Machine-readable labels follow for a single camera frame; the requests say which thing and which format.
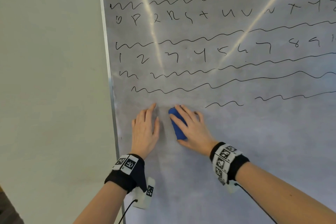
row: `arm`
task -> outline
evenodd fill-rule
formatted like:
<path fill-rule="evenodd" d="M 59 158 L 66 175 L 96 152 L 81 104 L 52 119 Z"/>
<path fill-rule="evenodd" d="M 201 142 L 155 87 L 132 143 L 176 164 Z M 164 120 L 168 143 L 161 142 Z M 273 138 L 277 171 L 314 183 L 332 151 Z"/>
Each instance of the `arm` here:
<path fill-rule="evenodd" d="M 154 149 L 158 139 L 160 123 L 156 117 L 154 129 L 152 112 L 156 104 L 142 110 L 136 119 L 132 120 L 131 153 L 145 159 Z M 74 221 L 74 224 L 114 223 L 127 191 L 114 182 L 107 182 Z"/>
<path fill-rule="evenodd" d="M 183 105 L 175 108 L 187 123 L 186 126 L 176 116 L 170 115 L 187 137 L 186 141 L 178 140 L 178 142 L 189 149 L 210 156 L 218 142 L 206 128 L 203 115 L 200 112 L 191 112 Z M 236 180 L 279 224 L 336 223 L 335 212 L 250 162 L 240 167 Z"/>

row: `wall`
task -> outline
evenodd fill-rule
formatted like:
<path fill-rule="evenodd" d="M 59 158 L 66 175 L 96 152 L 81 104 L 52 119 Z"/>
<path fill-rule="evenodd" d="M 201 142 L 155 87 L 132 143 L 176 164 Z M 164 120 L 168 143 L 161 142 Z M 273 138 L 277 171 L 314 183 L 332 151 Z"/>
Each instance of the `wall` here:
<path fill-rule="evenodd" d="M 70 223 L 116 160 L 99 0 L 0 17 L 0 184 L 25 223 Z"/>

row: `blue eraser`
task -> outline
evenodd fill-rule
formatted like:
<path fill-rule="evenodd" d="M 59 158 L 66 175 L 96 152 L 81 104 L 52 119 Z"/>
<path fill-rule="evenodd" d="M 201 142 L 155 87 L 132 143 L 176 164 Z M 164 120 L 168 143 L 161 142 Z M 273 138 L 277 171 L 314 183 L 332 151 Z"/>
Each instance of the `blue eraser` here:
<path fill-rule="evenodd" d="M 175 109 L 175 107 L 170 108 L 168 111 L 169 114 L 175 115 L 178 119 L 182 120 L 185 125 L 187 125 L 186 121 L 182 118 L 179 112 Z M 173 128 L 175 130 L 175 134 L 178 140 L 185 140 L 187 137 L 183 134 L 182 130 L 175 124 L 175 122 L 171 119 L 171 123 L 173 124 Z"/>

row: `person's left hand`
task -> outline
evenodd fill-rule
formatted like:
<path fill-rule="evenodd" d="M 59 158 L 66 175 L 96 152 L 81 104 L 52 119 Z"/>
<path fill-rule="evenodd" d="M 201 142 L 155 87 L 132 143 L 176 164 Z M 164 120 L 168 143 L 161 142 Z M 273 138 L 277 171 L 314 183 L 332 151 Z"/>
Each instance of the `person's left hand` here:
<path fill-rule="evenodd" d="M 159 117 L 155 119 L 154 130 L 152 126 L 152 112 L 155 106 L 156 103 L 148 109 L 142 110 L 136 119 L 132 120 L 132 149 L 130 153 L 137 154 L 143 159 L 154 149 L 159 139 Z"/>

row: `black cable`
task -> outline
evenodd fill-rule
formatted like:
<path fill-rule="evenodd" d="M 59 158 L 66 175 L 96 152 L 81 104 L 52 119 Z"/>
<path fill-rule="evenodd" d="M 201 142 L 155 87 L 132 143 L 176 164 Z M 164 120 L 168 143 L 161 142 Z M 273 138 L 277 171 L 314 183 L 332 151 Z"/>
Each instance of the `black cable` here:
<path fill-rule="evenodd" d="M 130 203 L 130 204 L 129 204 L 129 206 L 127 207 L 126 211 L 124 212 L 124 214 L 123 214 L 123 216 L 121 217 L 121 219 L 120 219 L 120 221 L 119 221 L 119 223 L 118 223 L 118 224 L 120 224 L 120 223 L 121 223 L 121 221 L 123 220 L 123 218 L 124 218 L 124 216 L 125 216 L 125 214 L 126 214 L 126 212 L 127 212 L 128 208 L 130 208 L 130 207 L 131 207 L 131 205 L 132 205 L 134 202 L 137 202 L 137 201 L 138 201 L 138 200 L 137 200 L 137 199 L 135 199 L 135 200 L 133 200 L 133 201 L 132 201 L 132 203 Z"/>
<path fill-rule="evenodd" d="M 243 191 L 245 191 L 246 192 L 246 194 L 248 194 L 249 196 L 250 196 L 250 198 L 252 198 L 253 199 L 253 201 L 268 215 L 268 217 L 270 217 L 271 218 L 271 220 L 275 223 L 275 224 L 278 224 L 262 207 L 261 207 L 261 205 L 259 205 L 258 204 L 258 202 L 256 201 L 256 200 L 254 200 L 254 198 L 242 187 L 242 186 L 240 186 L 238 183 L 235 183 L 234 184 L 235 186 L 239 186 L 239 187 L 241 187 L 242 189 L 243 189 Z"/>

